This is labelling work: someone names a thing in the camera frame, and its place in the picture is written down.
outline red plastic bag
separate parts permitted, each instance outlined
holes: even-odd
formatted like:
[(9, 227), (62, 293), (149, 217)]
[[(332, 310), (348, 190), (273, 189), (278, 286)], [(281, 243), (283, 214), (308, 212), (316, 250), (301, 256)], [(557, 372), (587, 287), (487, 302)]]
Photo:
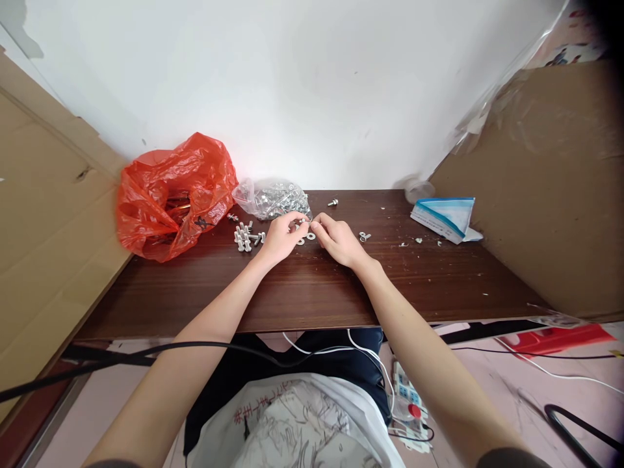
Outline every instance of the red plastic bag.
[(173, 151), (145, 153), (122, 171), (117, 236), (134, 254), (171, 260), (226, 215), (237, 185), (225, 145), (201, 133)]

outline power strip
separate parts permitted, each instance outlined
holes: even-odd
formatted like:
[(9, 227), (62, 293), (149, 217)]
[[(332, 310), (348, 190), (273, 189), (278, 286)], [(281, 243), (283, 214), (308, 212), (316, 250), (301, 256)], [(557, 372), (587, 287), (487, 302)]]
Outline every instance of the power strip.
[[(420, 395), (416, 392), (416, 389), (411, 384), (410, 379), (403, 371), (401, 364), (395, 360), (393, 365), (394, 374), (394, 386), (397, 395), (405, 398), (407, 401), (415, 404), (421, 409), (421, 419), (414, 419), (412, 421), (393, 421), (393, 427), (403, 429), (406, 431), (407, 436), (412, 439), (426, 439), (428, 438), (428, 431), (423, 427), (423, 422), (426, 424), (425, 419), (429, 418), (429, 411), (423, 405)], [(416, 442), (407, 439), (399, 439), (410, 450), (416, 450), (420, 453), (429, 453), (431, 451), (431, 444), (429, 442)]]

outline hand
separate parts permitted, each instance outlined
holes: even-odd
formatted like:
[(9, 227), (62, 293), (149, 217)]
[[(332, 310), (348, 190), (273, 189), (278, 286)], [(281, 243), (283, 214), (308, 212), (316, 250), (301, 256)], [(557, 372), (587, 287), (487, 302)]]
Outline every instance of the hand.
[(310, 228), (316, 234), (320, 246), (341, 265), (355, 270), (372, 261), (346, 222), (336, 221), (320, 213), (310, 223)]
[(297, 241), (304, 238), (307, 234), (309, 223), (301, 223), (299, 229), (295, 227), (295, 224), (299, 225), (299, 220), (302, 218), (310, 221), (306, 215), (298, 211), (291, 211), (279, 218), (275, 218), (271, 222), (265, 243), (262, 245), (256, 258), (266, 261), (269, 267), (272, 268), (288, 257), (297, 245)]

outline forearm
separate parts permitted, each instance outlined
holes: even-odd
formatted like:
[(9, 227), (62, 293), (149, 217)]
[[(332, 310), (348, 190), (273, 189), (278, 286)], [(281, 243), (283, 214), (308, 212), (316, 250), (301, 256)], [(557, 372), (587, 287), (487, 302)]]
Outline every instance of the forearm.
[[(229, 343), (256, 288), (271, 265), (249, 265), (178, 336), (182, 341)], [(121, 458), (143, 468), (161, 467), (184, 418), (216, 369), (225, 348), (163, 352), (135, 389), (85, 465)]]
[(497, 447), (526, 450), (453, 351), (395, 288), (377, 261), (355, 268), (409, 379), (464, 464)]

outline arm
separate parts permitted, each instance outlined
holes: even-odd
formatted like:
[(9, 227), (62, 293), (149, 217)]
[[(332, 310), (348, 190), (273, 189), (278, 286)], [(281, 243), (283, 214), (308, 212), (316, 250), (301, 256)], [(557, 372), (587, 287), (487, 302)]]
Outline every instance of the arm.
[[(260, 252), (174, 342), (229, 343), (260, 281), (307, 234), (307, 223), (298, 231), (291, 229), (291, 223), (301, 218), (307, 219), (293, 211), (275, 219)], [(102, 460), (124, 460), (142, 468), (162, 467), (187, 413), (225, 351), (197, 347), (163, 352), (83, 466)]]
[(392, 349), (431, 414), (468, 467), (487, 452), (512, 447), (528, 452), (453, 351), (416, 312), (369, 257), (344, 221), (318, 215), (311, 229), (366, 289)]

